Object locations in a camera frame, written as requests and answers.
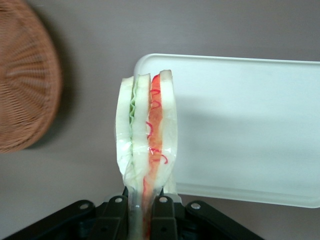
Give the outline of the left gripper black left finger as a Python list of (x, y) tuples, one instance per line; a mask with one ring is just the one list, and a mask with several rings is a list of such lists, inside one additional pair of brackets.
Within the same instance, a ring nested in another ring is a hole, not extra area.
[(117, 195), (99, 206), (76, 201), (7, 236), (6, 240), (125, 240), (128, 198)]

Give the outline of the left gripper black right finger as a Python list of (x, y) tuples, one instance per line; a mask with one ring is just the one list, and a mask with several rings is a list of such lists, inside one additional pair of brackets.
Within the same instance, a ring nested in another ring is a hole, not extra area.
[(232, 218), (201, 200), (183, 206), (158, 196), (152, 206), (153, 240), (261, 240)]

